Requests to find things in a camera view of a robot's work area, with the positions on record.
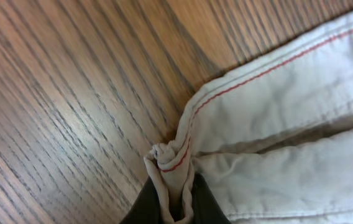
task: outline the canvas bag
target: canvas bag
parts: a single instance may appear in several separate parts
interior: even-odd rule
[[[353,12],[205,84],[144,161],[165,223],[195,172],[233,223],[353,223]]]

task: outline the red line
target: red line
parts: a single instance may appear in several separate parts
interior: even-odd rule
[[[247,83],[249,83],[249,82],[251,82],[251,81],[253,81],[253,80],[257,79],[257,78],[260,78],[260,77],[262,77],[262,76],[264,76],[266,74],[269,74],[271,71],[274,71],[274,70],[276,70],[276,69],[278,69],[278,68],[280,68],[280,67],[282,67],[282,66],[284,66],[284,65],[286,65],[286,64],[288,64],[288,63],[290,63],[290,62],[292,62],[292,61],[294,61],[294,60],[296,60],[296,59],[298,59],[298,58],[300,58],[300,57],[302,57],[302,56],[304,56],[304,55],[306,55],[306,54],[308,54],[308,53],[310,53],[310,52],[312,52],[312,51],[314,51],[314,50],[316,50],[316,49],[318,49],[318,48],[320,48],[320,47],[322,47],[324,45],[326,45],[326,44],[329,44],[329,43],[331,43],[331,42],[333,42],[333,41],[335,41],[337,39],[341,39],[341,38],[346,37],[346,36],[351,35],[351,34],[353,34],[353,29],[345,31],[345,32],[343,32],[341,34],[338,34],[338,35],[331,36],[330,38],[328,38],[328,39],[326,39],[326,40],[324,40],[324,41],[322,41],[322,42],[320,42],[320,43],[318,43],[318,44],[316,44],[316,45],[314,45],[314,46],[302,51],[301,53],[292,56],[291,58],[285,60],[284,62],[279,63],[278,65],[275,65],[272,68],[270,68],[270,69],[268,69],[268,70],[266,70],[266,71],[264,71],[264,72],[262,72],[262,73],[260,73],[260,74],[258,74],[256,76],[254,76],[254,77],[249,78],[248,80],[245,80],[245,81],[243,81],[241,83],[238,83],[238,84],[236,84],[236,85],[234,85],[234,86],[232,86],[232,87],[230,87],[230,88],[228,88],[226,90],[220,91],[219,93],[215,94],[214,96],[208,98],[208,100],[206,100],[202,105],[199,106],[199,108],[197,108],[197,110],[195,111],[195,113],[193,115],[193,118],[191,120],[190,127],[192,127],[193,122],[194,122],[194,120],[196,118],[196,115],[199,113],[199,111],[206,104],[208,104],[211,100],[213,100],[213,99],[215,99],[215,98],[217,98],[217,97],[219,97],[219,96],[221,96],[221,95],[223,95],[223,94],[225,94],[225,93],[227,93],[229,91],[232,91],[232,90],[234,90],[236,88],[239,88],[240,86],[245,85],[245,84],[247,84]],[[186,152],[183,155],[183,157],[181,158],[181,160],[179,161],[179,163],[174,165],[171,169],[161,170],[161,171],[162,172],[170,172],[170,171],[175,170],[179,165],[181,165],[182,162],[183,162],[183,159],[186,157],[186,155],[188,153],[189,146],[190,146],[190,137],[189,137],[189,140],[188,140],[188,147],[186,149]]]

